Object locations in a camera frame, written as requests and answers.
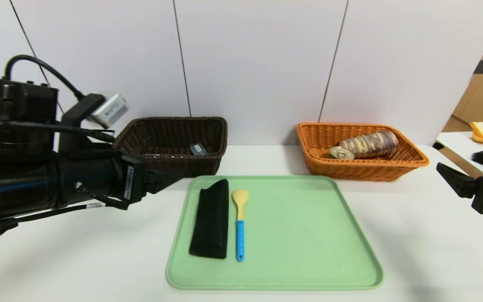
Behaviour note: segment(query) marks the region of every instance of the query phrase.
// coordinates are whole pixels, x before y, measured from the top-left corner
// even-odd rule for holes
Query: black cloth
[[[201,189],[190,254],[207,258],[226,258],[229,233],[229,182],[219,180]]]

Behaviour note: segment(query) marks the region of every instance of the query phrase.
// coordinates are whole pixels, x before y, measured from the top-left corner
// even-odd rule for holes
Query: table surface
[[[483,173],[483,164],[471,159],[473,153],[483,151],[483,143],[473,141],[471,131],[443,132],[437,136],[437,141]]]
[[[128,211],[96,208],[21,224],[0,237],[0,302],[483,301],[483,215],[431,159],[392,183],[337,183],[380,261],[368,291],[183,291],[165,268],[190,179]],[[299,146],[229,146],[218,174],[308,174]]]

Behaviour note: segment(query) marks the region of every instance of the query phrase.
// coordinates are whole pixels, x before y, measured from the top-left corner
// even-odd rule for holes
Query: cable
[[[71,206],[68,208],[58,208],[56,210],[51,210],[47,212],[42,212],[39,214],[32,214],[28,216],[21,216],[21,217],[12,217],[12,218],[3,218],[0,220],[0,230],[3,229],[3,233],[6,231],[6,226],[11,226],[11,225],[18,225],[20,222],[28,222],[28,221],[33,221],[33,220],[38,220],[42,218],[48,218],[51,216],[59,215],[59,214],[65,214],[68,212],[73,212],[77,210],[85,210],[88,208],[97,208],[97,206],[91,207],[91,204],[85,204],[85,205],[77,205],[77,206]]]
[[[96,131],[83,129],[78,127],[54,125],[54,124],[40,124],[38,122],[0,122],[0,131],[15,130],[16,128],[31,129],[31,130],[45,130],[50,132],[69,132],[77,135],[90,136],[97,140],[105,141],[106,143],[113,143],[115,138],[111,135]]]
[[[61,80],[61,82],[63,82],[63,84],[65,84],[73,92],[73,94],[78,100],[85,97],[83,93],[81,93],[81,91],[77,90],[77,88],[75,88],[62,74],[60,74],[57,70],[55,70],[53,67],[48,65],[48,63],[42,60],[39,60],[36,57],[32,57],[30,55],[21,54],[21,55],[14,56],[10,60],[8,60],[7,65],[5,67],[5,76],[8,77],[9,80],[11,78],[12,67],[17,61],[21,61],[21,60],[31,61],[46,68],[49,72],[51,72],[54,76],[56,76],[59,80]]]
[[[85,193],[85,194],[89,195],[90,197],[105,203],[106,206],[112,206],[114,208],[118,208],[119,210],[128,210],[129,204],[127,204],[127,203],[125,203],[121,200],[109,198],[109,197],[104,196],[102,194],[98,194],[96,192],[90,191],[83,184],[81,184],[75,190],[79,193]]]

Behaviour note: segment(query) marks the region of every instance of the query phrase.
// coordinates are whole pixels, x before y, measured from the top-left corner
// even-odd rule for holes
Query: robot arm
[[[442,163],[437,163],[437,172],[459,197],[473,198],[471,207],[483,214],[483,176],[474,179]]]
[[[55,120],[57,89],[11,80],[12,66],[20,60],[46,68],[78,98],[61,122]],[[76,210],[126,210],[147,192],[157,193],[183,178],[182,170],[148,170],[139,158],[113,149],[113,136],[81,128],[84,119],[108,128],[126,111],[119,94],[85,96],[45,62],[13,57],[0,78],[0,235],[20,222]],[[54,132],[61,133],[58,152],[52,150]],[[72,206],[91,199],[100,202]]]

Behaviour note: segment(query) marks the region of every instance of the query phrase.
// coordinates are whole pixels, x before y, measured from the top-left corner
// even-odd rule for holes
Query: dark brown wicker basket
[[[226,120],[220,117],[140,118],[132,120],[113,146],[140,155],[149,169],[184,170],[186,177],[215,175],[226,151]],[[201,143],[208,155],[195,156],[190,146]]]

